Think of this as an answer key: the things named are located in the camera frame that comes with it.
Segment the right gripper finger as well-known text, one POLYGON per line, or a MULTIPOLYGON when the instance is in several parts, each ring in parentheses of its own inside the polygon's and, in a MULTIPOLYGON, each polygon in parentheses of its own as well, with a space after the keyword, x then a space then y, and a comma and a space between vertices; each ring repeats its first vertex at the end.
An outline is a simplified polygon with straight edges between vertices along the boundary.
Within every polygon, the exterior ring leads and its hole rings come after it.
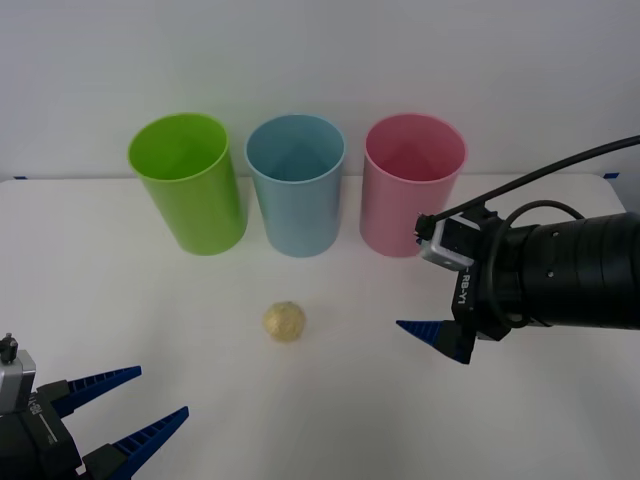
POLYGON ((396 324, 446 357, 463 365, 470 364, 476 340, 475 330, 463 327, 453 320, 397 320, 396 324))

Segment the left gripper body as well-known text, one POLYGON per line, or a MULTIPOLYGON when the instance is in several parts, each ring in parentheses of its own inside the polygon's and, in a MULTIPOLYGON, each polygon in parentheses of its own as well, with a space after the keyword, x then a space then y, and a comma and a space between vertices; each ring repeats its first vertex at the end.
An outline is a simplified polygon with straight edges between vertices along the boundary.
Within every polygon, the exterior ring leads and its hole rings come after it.
POLYGON ((81 459, 51 403, 32 393, 27 409, 1 417, 2 479, 77 479, 81 459))

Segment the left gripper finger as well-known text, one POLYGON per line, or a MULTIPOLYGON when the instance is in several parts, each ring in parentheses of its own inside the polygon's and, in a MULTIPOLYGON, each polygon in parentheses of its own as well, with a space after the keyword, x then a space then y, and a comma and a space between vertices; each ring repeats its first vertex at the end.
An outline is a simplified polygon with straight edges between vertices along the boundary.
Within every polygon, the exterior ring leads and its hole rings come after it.
POLYGON ((127 480, 168 441, 189 417, 184 406, 115 443, 107 443, 83 457, 82 479, 127 480))
POLYGON ((140 366, 127 367, 79 378, 60 380, 38 388, 60 418, 65 418, 76 409, 103 394, 142 375, 140 366))

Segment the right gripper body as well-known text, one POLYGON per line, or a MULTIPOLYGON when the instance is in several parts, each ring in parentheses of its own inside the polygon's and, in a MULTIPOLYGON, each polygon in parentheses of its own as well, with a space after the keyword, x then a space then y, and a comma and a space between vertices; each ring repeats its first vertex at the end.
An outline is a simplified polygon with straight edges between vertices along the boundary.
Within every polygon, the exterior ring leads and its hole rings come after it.
POLYGON ((476 337, 500 341, 511 330, 531 324, 521 286, 522 254, 531 229, 518 227, 506 232, 493 263, 493 284, 488 286, 487 258, 496 231, 491 227, 463 237, 462 253, 473 265, 458 274, 452 313, 456 323, 476 337))

